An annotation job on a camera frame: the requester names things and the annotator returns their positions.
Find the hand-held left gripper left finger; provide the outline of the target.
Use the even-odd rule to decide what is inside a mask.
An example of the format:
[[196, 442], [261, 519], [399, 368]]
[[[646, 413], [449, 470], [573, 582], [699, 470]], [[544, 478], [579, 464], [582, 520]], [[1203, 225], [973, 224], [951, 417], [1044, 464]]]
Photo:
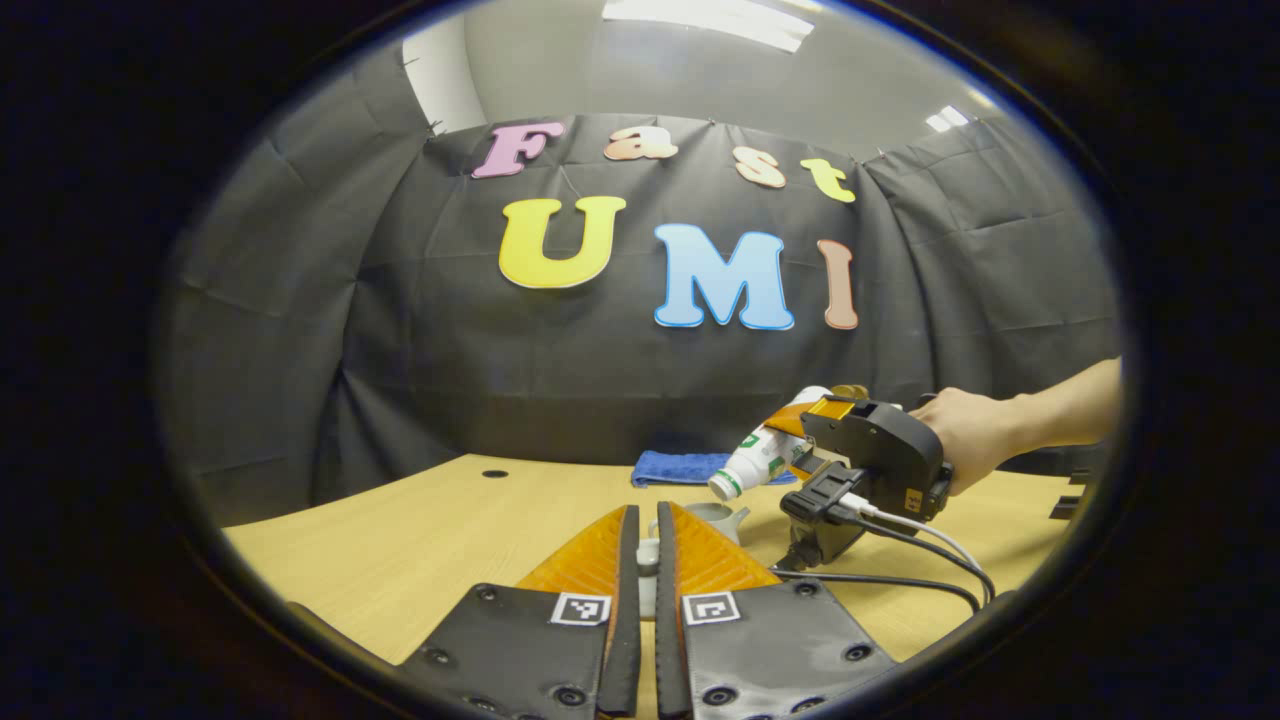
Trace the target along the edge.
[[639, 510], [589, 524], [513, 585], [471, 587], [401, 673], [489, 719], [637, 710]]

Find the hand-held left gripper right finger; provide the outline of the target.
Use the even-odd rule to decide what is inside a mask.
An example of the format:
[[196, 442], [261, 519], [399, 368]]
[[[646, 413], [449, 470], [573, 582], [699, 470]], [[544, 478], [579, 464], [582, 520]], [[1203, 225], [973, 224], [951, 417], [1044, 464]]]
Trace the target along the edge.
[[788, 719], [895, 667], [822, 580], [780, 579], [677, 503], [655, 523], [660, 717]]

